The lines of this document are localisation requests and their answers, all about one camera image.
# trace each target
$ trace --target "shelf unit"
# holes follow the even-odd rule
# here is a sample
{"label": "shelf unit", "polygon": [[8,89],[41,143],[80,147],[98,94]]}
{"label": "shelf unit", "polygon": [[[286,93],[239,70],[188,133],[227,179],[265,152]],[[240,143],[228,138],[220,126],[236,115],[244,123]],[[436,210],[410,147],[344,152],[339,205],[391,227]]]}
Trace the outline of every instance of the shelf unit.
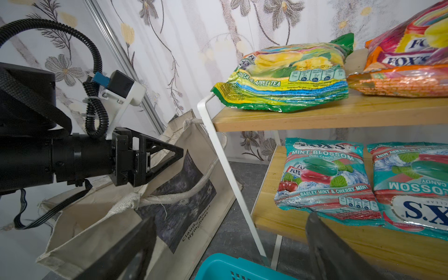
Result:
{"label": "shelf unit", "polygon": [[[305,224],[309,214],[284,211],[274,203],[285,160],[286,148],[278,146],[252,209],[252,220],[259,229],[306,242]],[[364,164],[372,181],[372,157],[367,151],[364,151]],[[354,227],[322,220],[371,264],[420,279],[448,278],[448,242],[444,240],[382,227]]]}
{"label": "shelf unit", "polygon": [[[346,72],[352,73],[363,69],[365,61],[366,51],[355,51],[347,58]],[[304,211],[280,210],[274,203],[274,195],[286,159],[286,149],[280,145],[278,130],[448,124],[448,98],[411,99],[365,96],[350,90],[347,99],[298,112],[278,113],[224,108],[212,120],[207,110],[207,102],[214,96],[210,94],[199,102],[199,113],[260,255],[265,265],[273,269],[276,269],[282,236],[306,242],[305,223],[308,217]],[[277,143],[252,213],[249,212],[238,188],[217,135],[217,132],[249,130],[273,130]],[[366,171],[372,182],[371,157],[367,152],[364,156]],[[350,227],[331,220],[323,220],[372,264],[421,279],[448,279],[448,254],[446,254],[448,242],[446,241],[385,228]],[[278,234],[271,263],[268,261],[256,228]]]}

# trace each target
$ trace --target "wooden shelf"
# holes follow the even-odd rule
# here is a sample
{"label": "wooden shelf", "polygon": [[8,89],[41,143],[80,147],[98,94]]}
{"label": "wooden shelf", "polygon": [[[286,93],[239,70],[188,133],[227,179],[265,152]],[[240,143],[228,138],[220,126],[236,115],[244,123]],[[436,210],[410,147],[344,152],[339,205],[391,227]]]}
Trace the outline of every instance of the wooden shelf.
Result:
{"label": "wooden shelf", "polygon": [[[366,51],[348,56],[346,73],[363,69]],[[225,107],[213,119],[216,131],[317,129],[448,123],[448,98],[367,96],[350,90],[349,98],[292,113]]]}
{"label": "wooden shelf", "polygon": [[[306,242],[308,213],[284,211],[274,203],[285,161],[286,148],[278,146],[252,210],[252,219],[259,229]],[[368,153],[365,154],[365,164],[371,181],[373,166]],[[345,226],[332,220],[322,220],[373,265],[419,279],[448,279],[448,242],[444,240],[381,227]]]}

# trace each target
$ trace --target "black cable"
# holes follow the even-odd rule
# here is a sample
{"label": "black cable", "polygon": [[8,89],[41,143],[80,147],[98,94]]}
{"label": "black cable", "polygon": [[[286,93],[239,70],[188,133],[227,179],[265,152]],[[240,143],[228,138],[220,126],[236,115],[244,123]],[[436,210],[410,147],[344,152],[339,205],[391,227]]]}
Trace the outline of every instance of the black cable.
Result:
{"label": "black cable", "polygon": [[77,201],[78,199],[84,197],[89,190],[92,188],[92,184],[89,182],[89,180],[84,180],[84,185],[86,187],[85,190],[80,191],[77,194],[72,195],[71,197],[65,199],[64,201],[60,202],[58,205],[54,206],[54,208],[50,209],[47,213],[40,216],[38,219],[31,222],[29,225],[24,225],[20,221],[20,216],[25,211],[26,206],[28,205],[28,202],[26,202],[25,196],[26,191],[25,189],[20,189],[21,195],[20,195],[20,212],[17,214],[17,216],[14,218],[14,227],[16,229],[28,229],[28,228],[35,228],[42,224],[44,224],[46,221],[48,221],[51,217],[53,217],[56,213],[61,211],[62,209],[66,208],[71,203]]}
{"label": "black cable", "polygon": [[[56,29],[63,31],[78,38],[83,42],[90,50],[93,56],[93,72],[102,72],[103,63],[101,61],[101,55],[93,42],[78,30],[67,26],[65,24],[54,22],[40,18],[21,19],[18,21],[10,22],[0,27],[0,47],[8,41],[11,37],[19,34],[22,31],[30,29]],[[88,96],[98,96],[99,85],[91,81],[92,78],[88,77],[82,85]],[[95,128],[95,117],[92,115],[98,114],[99,126]],[[87,106],[86,116],[86,131],[87,134],[93,138],[104,137],[109,127],[109,118],[103,104],[99,99],[90,99],[90,103]]]}

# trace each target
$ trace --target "black strap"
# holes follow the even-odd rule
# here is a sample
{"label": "black strap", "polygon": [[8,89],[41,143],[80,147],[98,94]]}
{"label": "black strap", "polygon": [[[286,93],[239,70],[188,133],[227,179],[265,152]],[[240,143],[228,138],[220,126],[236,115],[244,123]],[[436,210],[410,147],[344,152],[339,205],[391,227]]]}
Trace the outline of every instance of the black strap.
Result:
{"label": "black strap", "polygon": [[71,134],[72,121],[64,112],[53,106],[53,104],[44,102],[38,94],[16,80],[4,68],[0,68],[0,89],[36,113],[63,127],[62,129],[48,130],[44,134],[36,135],[36,137],[62,138]]}

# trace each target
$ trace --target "orange candy bag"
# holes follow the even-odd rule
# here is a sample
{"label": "orange candy bag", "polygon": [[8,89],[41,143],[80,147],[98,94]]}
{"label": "orange candy bag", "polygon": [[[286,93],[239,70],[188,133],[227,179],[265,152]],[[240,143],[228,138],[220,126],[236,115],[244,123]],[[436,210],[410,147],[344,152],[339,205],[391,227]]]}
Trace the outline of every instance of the orange candy bag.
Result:
{"label": "orange candy bag", "polygon": [[448,96],[448,0],[366,42],[363,73],[347,77],[367,95]]}

